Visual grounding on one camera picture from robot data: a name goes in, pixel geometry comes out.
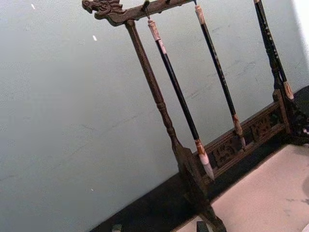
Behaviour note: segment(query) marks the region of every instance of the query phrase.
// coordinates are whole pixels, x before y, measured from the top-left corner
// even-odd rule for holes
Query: white floor
[[[227,232],[302,232],[309,224],[309,148],[288,145],[212,204]],[[179,232],[196,232],[196,217]]]

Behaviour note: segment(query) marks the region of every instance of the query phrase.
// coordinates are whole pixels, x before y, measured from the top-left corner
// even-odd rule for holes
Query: hanging loop
[[[149,12],[148,12],[148,6],[149,6],[150,2],[149,0],[146,0],[143,4],[143,11],[145,11],[146,15],[147,15],[147,18],[150,19],[150,16],[149,16]]]

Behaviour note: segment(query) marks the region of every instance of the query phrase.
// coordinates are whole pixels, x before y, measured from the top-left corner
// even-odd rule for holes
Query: wall
[[[127,8],[141,2],[123,3]],[[1,232],[89,231],[177,172],[125,27],[95,20],[79,0],[0,5]],[[273,90],[253,2],[201,5],[244,120],[272,101]],[[265,11],[296,91],[309,80],[292,3],[265,1]],[[194,5],[153,19],[208,143],[232,122]],[[194,149],[147,20],[137,28],[177,135]]]
[[[293,0],[297,25],[301,32],[302,44],[309,64],[309,2],[307,0]]]

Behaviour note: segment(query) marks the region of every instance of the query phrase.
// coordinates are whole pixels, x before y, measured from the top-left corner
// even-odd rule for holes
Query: black baseboard
[[[309,113],[309,87],[295,94],[301,110]],[[275,136],[250,156],[216,179],[209,186],[209,199],[213,200],[227,190],[248,171],[255,168],[282,145],[282,134]],[[113,215],[91,232],[111,232],[114,224],[121,224],[123,232],[170,232],[196,212],[185,199],[185,189],[179,173]]]

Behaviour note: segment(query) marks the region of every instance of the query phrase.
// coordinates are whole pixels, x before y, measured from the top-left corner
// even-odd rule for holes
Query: wooden brush stand
[[[148,14],[160,13],[191,1],[156,0],[149,4]],[[96,19],[107,19],[115,27],[125,24],[152,96],[171,139],[172,150],[178,162],[179,172],[188,192],[189,201],[195,206],[203,220],[212,226],[213,231],[225,232],[223,222],[215,215],[208,199],[207,189],[211,180],[206,175],[197,152],[192,153],[189,148],[183,147],[179,142],[164,103],[164,98],[136,30],[135,21],[147,16],[143,10],[143,5],[124,10],[122,5],[119,4],[119,0],[83,0],[83,8],[90,13],[96,11]],[[214,168],[215,177],[222,175],[276,134],[280,132],[287,135],[291,134],[293,129],[290,123],[291,116],[287,116],[286,109],[289,107],[286,105],[283,93],[282,87],[276,88],[273,93],[274,102],[242,123],[247,141],[245,150],[241,149],[239,138],[234,130],[226,132],[205,146],[206,152],[210,156],[211,165]]]

